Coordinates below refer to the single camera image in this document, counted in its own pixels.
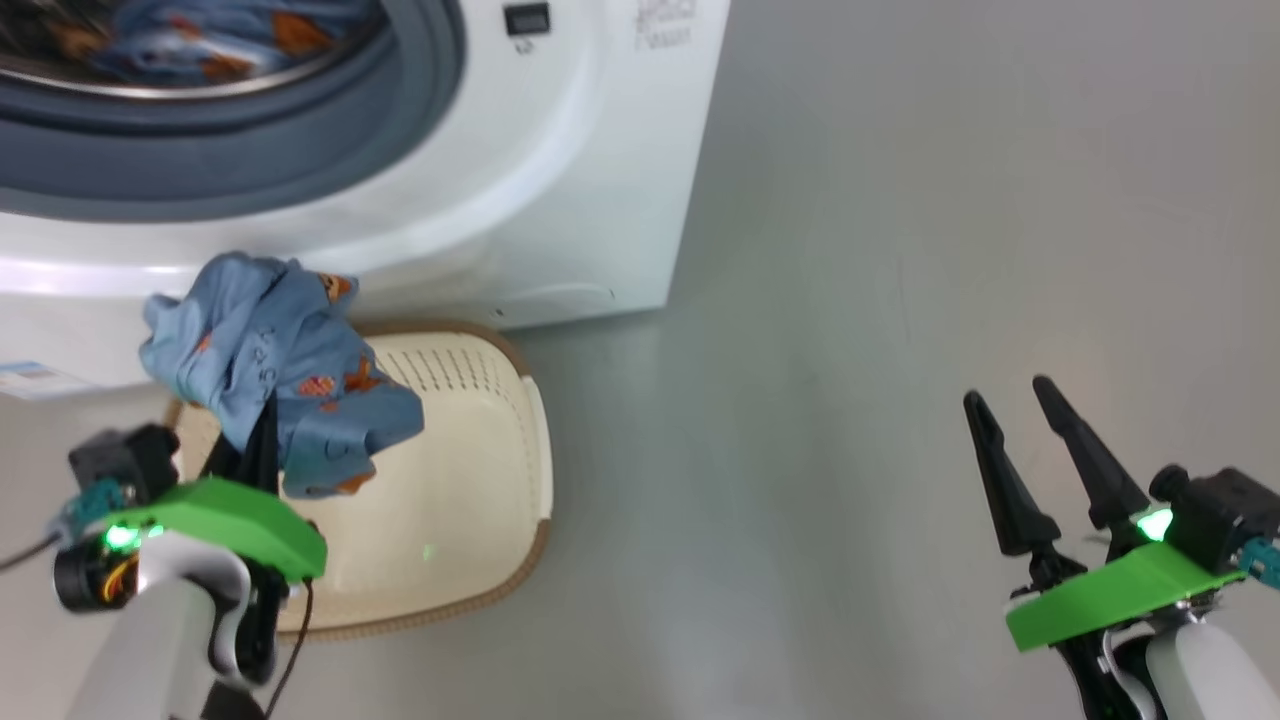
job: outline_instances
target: robotic arm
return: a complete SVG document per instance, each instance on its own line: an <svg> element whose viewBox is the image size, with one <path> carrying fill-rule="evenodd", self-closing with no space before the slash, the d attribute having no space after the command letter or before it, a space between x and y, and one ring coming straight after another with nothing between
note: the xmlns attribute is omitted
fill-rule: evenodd
<svg viewBox="0 0 1280 720"><path fill-rule="evenodd" d="M1280 588L1280 497L1231 468L1193 480L1171 465L1151 483L1170 507L1142 515L1147 496L1053 382L1038 377L1033 387L1111 544L1092 571L1053 548L1057 523L1032 500L986 401L968 393L1000 550L1030 555L1032 582L1014 591L1005 616L1018 648L1062 656L1088 720L1280 720L1280 698L1249 656L1204 623L1229 584L1253 577Z"/></svg>
<svg viewBox="0 0 1280 720"><path fill-rule="evenodd" d="M319 532L276 496L274 397L244 452L219 438L178 484L177 437L102 433L70 454L81 495L54 521L54 588L72 612L119 614L70 720L265 720L252 697L276 666L291 585L324 573Z"/></svg>

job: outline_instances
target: black cable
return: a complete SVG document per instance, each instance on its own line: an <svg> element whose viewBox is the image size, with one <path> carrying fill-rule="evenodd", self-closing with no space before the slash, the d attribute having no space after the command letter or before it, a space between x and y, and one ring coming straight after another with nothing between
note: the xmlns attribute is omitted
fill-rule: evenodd
<svg viewBox="0 0 1280 720"><path fill-rule="evenodd" d="M9 557L0 560L0 573L8 573L9 570L13 570L18 565L22 565L23 562L49 550L56 542L58 542L58 536L52 534L17 555L10 555Z"/></svg>
<svg viewBox="0 0 1280 720"><path fill-rule="evenodd" d="M289 653L289 661L284 665L284 673L280 674L280 682L275 685L275 692L271 693L271 702L266 703L266 720L271 720L271 714L275 712L275 703L280 700L280 693L284 692L284 684L289 682L289 675L293 674L293 664L298 661L298 651L302 650L302 641L307 639L307 628L311 625L311 606L315 602L315 592L311 589L311 578L302 580L302 584L307 587L307 609L302 614L302 626L298 628L298 639L293 643L293 652Z"/></svg>

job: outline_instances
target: plastic basket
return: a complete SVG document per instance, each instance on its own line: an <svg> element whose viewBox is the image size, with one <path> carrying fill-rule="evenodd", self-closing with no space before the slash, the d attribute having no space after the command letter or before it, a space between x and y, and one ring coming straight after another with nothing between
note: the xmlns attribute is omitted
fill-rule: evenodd
<svg viewBox="0 0 1280 720"><path fill-rule="evenodd" d="M421 625L502 600L532 571L552 512L552 461L538 386L515 350L466 324L366 332L378 365L422 398L425 429L380 452L352 497L292 500L329 544L308 639ZM175 404L184 477L220 428ZM302 602L280 615L288 639Z"/></svg>

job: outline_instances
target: patterned fabric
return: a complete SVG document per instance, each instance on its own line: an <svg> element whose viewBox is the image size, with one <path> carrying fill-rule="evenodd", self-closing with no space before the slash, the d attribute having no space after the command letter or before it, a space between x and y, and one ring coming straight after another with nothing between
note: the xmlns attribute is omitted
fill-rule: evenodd
<svg viewBox="0 0 1280 720"><path fill-rule="evenodd" d="M314 58L376 12L376 0L0 0L0 51L143 85L218 85Z"/></svg>
<svg viewBox="0 0 1280 720"><path fill-rule="evenodd" d="M207 407L243 450L274 389L291 497L355 493L371 456L422 430L417 395L378 369L346 320L353 278L233 252L210 261L182 301L155 296L140 356L182 400Z"/></svg>

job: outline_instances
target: green led light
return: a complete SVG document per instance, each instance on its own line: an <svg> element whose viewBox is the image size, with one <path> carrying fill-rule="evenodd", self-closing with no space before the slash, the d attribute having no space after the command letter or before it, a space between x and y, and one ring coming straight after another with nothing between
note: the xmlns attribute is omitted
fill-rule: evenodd
<svg viewBox="0 0 1280 720"><path fill-rule="evenodd" d="M1164 510L1156 510L1151 515L1138 518L1138 529L1148 538L1161 542L1165 539L1165 532L1169 530L1169 524L1172 521L1174 511L1165 507Z"/></svg>
<svg viewBox="0 0 1280 720"><path fill-rule="evenodd" d="M111 550L128 550L138 542L138 532L124 525L111 525L102 534L102 542Z"/></svg>

